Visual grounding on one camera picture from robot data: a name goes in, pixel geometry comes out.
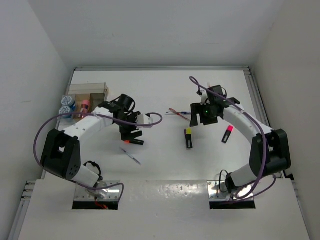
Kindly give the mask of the blue patterned round jar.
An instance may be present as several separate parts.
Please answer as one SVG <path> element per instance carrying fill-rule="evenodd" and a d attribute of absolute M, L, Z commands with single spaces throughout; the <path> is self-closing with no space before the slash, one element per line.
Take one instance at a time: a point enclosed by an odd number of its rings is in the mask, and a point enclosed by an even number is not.
<path fill-rule="evenodd" d="M 75 108 L 76 107 L 76 99 L 74 95 L 65 95 L 61 99 L 61 105 L 67 106 L 69 108 Z"/>

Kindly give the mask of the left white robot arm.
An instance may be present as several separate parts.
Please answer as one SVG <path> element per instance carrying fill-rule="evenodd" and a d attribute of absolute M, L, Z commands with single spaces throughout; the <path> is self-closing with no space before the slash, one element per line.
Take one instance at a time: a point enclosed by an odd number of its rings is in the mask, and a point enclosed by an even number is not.
<path fill-rule="evenodd" d="M 118 125 L 122 141 L 139 140 L 141 128 L 149 126 L 149 114 L 135 110 L 136 103 L 128 95 L 121 94 L 112 101 L 103 101 L 86 113 L 79 112 L 81 119 L 71 126 L 48 132 L 41 158 L 37 161 L 48 173 L 75 183 L 91 191 L 101 190 L 101 173 L 90 170 L 82 163 L 81 146 L 103 129 Z"/>

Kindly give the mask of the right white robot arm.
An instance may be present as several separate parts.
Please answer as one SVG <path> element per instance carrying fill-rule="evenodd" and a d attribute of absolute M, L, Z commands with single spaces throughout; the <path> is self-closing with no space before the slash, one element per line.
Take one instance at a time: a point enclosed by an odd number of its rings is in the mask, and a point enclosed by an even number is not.
<path fill-rule="evenodd" d="M 201 101 L 190 105 L 191 128 L 216 124 L 221 118 L 251 144 L 248 164 L 226 175 L 223 190 L 233 194 L 241 187 L 291 167 L 288 135 L 283 129 L 275 130 L 258 121 L 243 109 L 238 99 L 227 98 L 221 85 L 199 88 L 197 94 Z"/>

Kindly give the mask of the orange cap highlighter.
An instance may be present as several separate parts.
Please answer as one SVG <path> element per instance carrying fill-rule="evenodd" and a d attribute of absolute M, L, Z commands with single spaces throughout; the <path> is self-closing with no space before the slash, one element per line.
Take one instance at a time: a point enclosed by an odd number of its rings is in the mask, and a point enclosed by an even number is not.
<path fill-rule="evenodd" d="M 144 141 L 140 139 L 131 139 L 131 140 L 125 140 L 124 143 L 126 144 L 134 144 L 134 145 L 144 145 Z"/>

